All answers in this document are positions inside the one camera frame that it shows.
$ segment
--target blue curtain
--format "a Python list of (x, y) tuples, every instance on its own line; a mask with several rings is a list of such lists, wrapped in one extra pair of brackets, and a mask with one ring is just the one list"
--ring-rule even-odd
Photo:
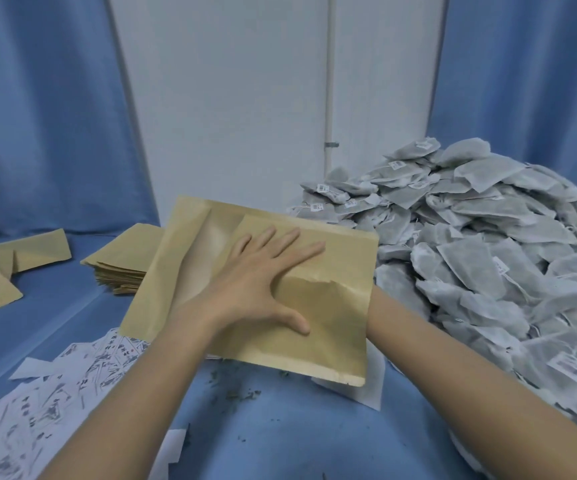
[(577, 184), (577, 0), (449, 0), (428, 134)]
[(158, 218), (105, 0), (0, 0), (0, 235)]

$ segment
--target blue table surface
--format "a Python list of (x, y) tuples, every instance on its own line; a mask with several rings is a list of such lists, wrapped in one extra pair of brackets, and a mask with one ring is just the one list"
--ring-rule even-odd
[[(73, 259), (15, 275), (24, 297), (0, 308), (0, 396), (26, 356), (52, 360), (72, 342), (119, 326), (131, 297), (95, 283), (79, 261), (111, 237), (69, 236)], [(230, 401), (231, 391), (255, 400)], [(204, 361), (173, 420), (190, 424), (171, 479), (471, 479), (447, 427), (415, 386), (387, 366), (382, 411), (304, 376), (232, 361)]]

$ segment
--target hand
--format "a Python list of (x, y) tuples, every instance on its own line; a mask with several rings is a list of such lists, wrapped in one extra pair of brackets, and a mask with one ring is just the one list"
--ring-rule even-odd
[(271, 241), (275, 233), (275, 227), (271, 226), (255, 238), (249, 234), (239, 239), (224, 267), (204, 291), (183, 305), (186, 310), (182, 314), (208, 319), (215, 331), (241, 319), (272, 319), (308, 335), (309, 322), (276, 301), (270, 285), (278, 274), (322, 253), (325, 243), (284, 252), (300, 236), (300, 229)]

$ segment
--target person's left arm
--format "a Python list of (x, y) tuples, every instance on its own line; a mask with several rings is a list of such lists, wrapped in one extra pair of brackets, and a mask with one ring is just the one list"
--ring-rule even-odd
[(222, 271), (196, 298), (171, 311), (167, 324), (42, 472), (39, 480), (142, 480), (149, 475), (172, 418), (211, 340), (241, 319), (275, 319), (309, 333), (306, 319), (271, 296), (287, 269), (324, 250), (324, 243), (286, 250), (295, 229), (274, 228), (236, 243)]

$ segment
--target person's right arm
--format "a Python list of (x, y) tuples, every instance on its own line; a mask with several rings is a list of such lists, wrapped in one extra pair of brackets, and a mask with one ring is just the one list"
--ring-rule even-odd
[(497, 478), (577, 480), (577, 426), (374, 287), (367, 337)]

